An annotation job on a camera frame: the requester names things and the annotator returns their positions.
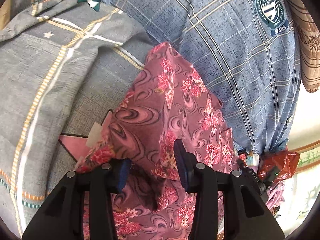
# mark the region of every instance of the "brown striped fabric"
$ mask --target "brown striped fabric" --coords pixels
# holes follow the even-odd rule
[[[301,79],[310,93],[320,87],[320,33],[301,0],[287,0],[300,40]]]

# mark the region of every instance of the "silver rivet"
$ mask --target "silver rivet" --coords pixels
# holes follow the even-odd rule
[[[196,167],[199,169],[199,170],[203,170],[205,168],[205,165],[203,163],[197,163],[196,164]]]
[[[234,171],[232,171],[232,175],[235,176],[235,177],[240,177],[241,176],[241,172],[237,171],[237,170],[234,170]]]
[[[74,171],[68,171],[68,172],[67,172],[67,177],[68,177],[68,178],[72,178],[72,177],[75,176],[75,174],[76,174],[76,173],[75,173]]]
[[[108,169],[111,168],[111,165],[109,163],[103,163],[101,168],[104,169],[104,170],[108,170]]]

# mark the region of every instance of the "green circular badge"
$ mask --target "green circular badge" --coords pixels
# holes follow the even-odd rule
[[[284,8],[280,0],[255,0],[257,12],[263,22],[276,29],[285,21]]]

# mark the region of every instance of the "floral cloth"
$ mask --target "floral cloth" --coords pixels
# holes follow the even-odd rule
[[[103,127],[102,140],[77,169],[88,172],[111,158],[132,160],[123,193],[112,197],[120,239],[187,239],[196,196],[181,186],[173,143],[180,138],[198,161],[231,172],[236,168],[232,131],[221,108],[191,63],[169,43],[148,53],[145,68]],[[219,219],[222,215],[220,197]],[[87,205],[84,237],[89,238]]]

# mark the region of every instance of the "star print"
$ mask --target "star print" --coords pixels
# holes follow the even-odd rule
[[[51,38],[51,36],[53,36],[54,34],[52,34],[51,32],[48,32],[48,33],[44,33],[44,38],[48,38],[48,39],[50,39]]]

